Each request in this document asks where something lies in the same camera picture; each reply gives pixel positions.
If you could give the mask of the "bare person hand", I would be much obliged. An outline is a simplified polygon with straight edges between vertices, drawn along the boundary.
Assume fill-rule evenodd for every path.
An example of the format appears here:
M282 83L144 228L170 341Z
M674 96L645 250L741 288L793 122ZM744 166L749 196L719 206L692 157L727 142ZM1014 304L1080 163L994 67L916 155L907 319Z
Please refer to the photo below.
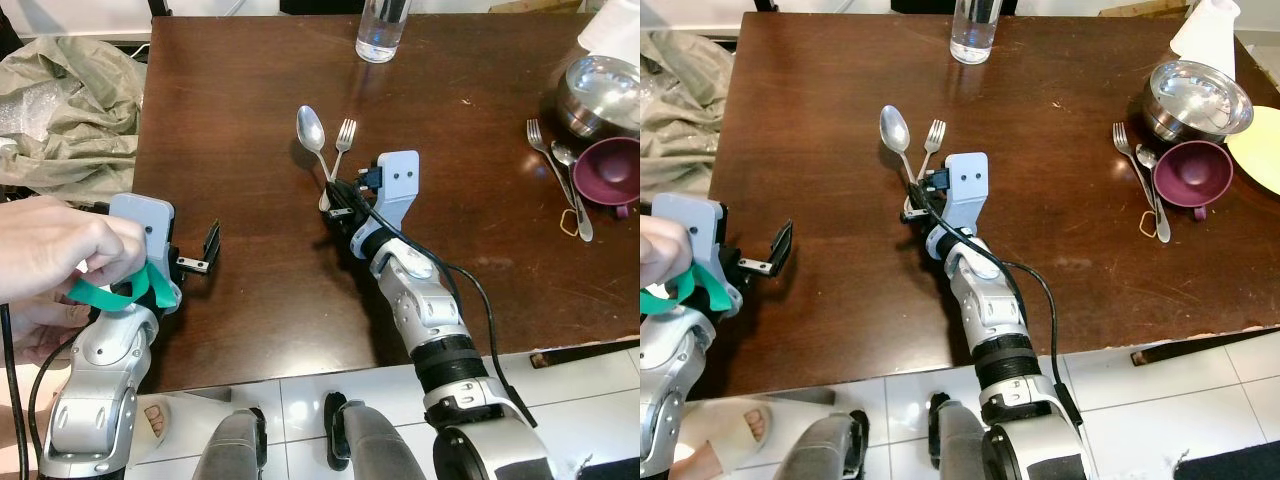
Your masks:
M42 364L90 321L90 305L64 294L41 294L9 303L15 364Z
M50 196L1 206L1 301L69 291L77 278L108 285L146 262L141 224L86 212Z
M692 261L685 227L664 218L640 216L640 287L663 284L684 274Z

